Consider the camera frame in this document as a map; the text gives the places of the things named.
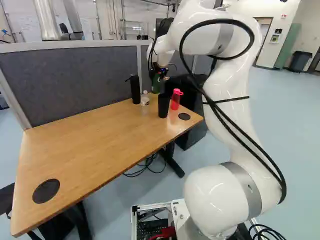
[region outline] wooden desk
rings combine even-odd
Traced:
[[[14,237],[81,201],[203,120],[183,106],[159,118],[158,96],[150,97],[149,106],[128,99],[23,133],[11,218]],[[178,113],[191,119],[181,120]],[[34,203],[35,189],[48,179],[60,181],[59,191],[45,203]]]

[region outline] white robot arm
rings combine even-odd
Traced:
[[[168,65],[175,50],[181,57],[211,55],[218,59],[215,71],[198,90],[209,103],[203,105],[208,129],[229,147],[230,160],[191,173],[184,199],[202,234],[223,240],[239,223],[282,202],[286,182],[260,147],[249,100],[232,100],[248,95],[249,69],[262,42],[260,26],[254,18],[212,9],[214,4],[214,0],[182,0],[167,34],[150,44],[147,58],[158,68]],[[231,101],[215,103],[221,100]]]

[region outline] red component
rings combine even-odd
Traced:
[[[179,88],[173,89],[173,95],[171,98],[171,109],[172,110],[178,110],[179,105],[180,105],[180,96],[183,95],[184,93],[180,91]]]
[[[176,230],[174,226],[169,226],[161,229],[161,234],[152,236],[149,240],[156,240],[157,238],[167,239],[176,235]]]

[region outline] bottle cap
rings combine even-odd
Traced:
[[[177,95],[183,95],[184,93],[182,92],[182,91],[180,91],[180,89],[179,88],[175,88],[175,89],[173,89],[173,94],[177,94]]]

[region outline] black tumbler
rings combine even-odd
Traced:
[[[134,104],[140,104],[140,81],[138,75],[131,75],[129,79],[131,84],[131,96]]]
[[[171,96],[167,93],[160,93],[158,95],[158,115],[165,119],[168,116]]]

